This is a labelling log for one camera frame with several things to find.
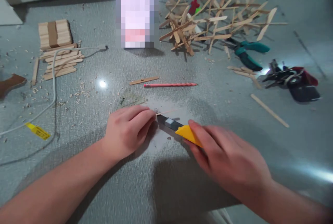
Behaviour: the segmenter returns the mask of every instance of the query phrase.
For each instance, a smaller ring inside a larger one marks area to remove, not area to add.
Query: green pliers
[[[252,57],[250,57],[247,54],[246,51],[255,50],[256,52],[266,53],[270,50],[270,48],[268,46],[266,46],[262,43],[259,43],[259,42],[250,42],[250,43],[247,41],[238,42],[232,38],[228,38],[228,39],[226,39],[226,41],[235,45],[233,47],[235,54],[239,57],[241,62],[247,68],[249,68],[253,71],[261,71],[263,69],[255,60],[252,59]]]

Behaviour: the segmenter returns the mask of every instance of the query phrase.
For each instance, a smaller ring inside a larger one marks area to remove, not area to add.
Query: yellow label
[[[50,134],[48,132],[46,132],[45,130],[43,130],[42,128],[35,126],[31,123],[26,123],[25,124],[29,129],[31,129],[31,132],[33,132],[35,135],[37,135],[38,137],[42,138],[43,140],[46,140],[47,138],[50,137]]]

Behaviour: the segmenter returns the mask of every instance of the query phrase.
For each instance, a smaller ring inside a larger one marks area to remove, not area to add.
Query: green object
[[[200,7],[199,7],[199,8],[196,8],[196,9],[195,9],[195,14],[197,14],[199,10],[201,10]]]
[[[270,51],[270,48],[268,46],[259,42],[249,43],[247,41],[243,41],[240,43],[240,45],[244,47],[246,50],[255,50],[256,52],[260,53],[266,53]]]
[[[253,71],[261,71],[263,68],[248,55],[246,50],[254,50],[260,53],[266,53],[270,50],[270,48],[259,42],[238,42],[235,39],[228,38],[227,41],[236,45],[234,48],[235,54],[239,57],[241,62],[249,69]]]

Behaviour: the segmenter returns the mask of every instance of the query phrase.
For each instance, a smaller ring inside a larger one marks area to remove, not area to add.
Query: charging cable
[[[52,102],[45,109],[43,109],[39,114],[37,114],[34,118],[32,118],[31,120],[29,120],[28,122],[32,122],[32,121],[36,120],[41,114],[43,114],[48,108],[50,108],[56,102],[56,99],[57,99],[57,95],[56,95],[56,76],[54,74],[54,65],[55,65],[56,56],[57,56],[58,52],[63,51],[63,50],[83,50],[83,49],[98,49],[99,51],[105,51],[106,50],[106,45],[99,45],[97,47],[64,48],[64,49],[57,50],[54,53],[53,63],[52,63],[53,100],[52,100]],[[9,132],[12,132],[14,130],[17,130],[17,129],[19,129],[21,127],[24,127],[24,126],[25,126],[25,124],[22,124],[20,126],[15,127],[15,128],[9,129],[9,130],[4,131],[4,132],[1,132],[0,136],[2,136],[4,134],[7,134]]]

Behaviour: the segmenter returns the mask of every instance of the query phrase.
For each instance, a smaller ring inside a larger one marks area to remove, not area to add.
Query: pencil
[[[144,84],[145,88],[154,88],[154,87],[183,87],[183,86],[196,86],[197,83],[151,83]]]

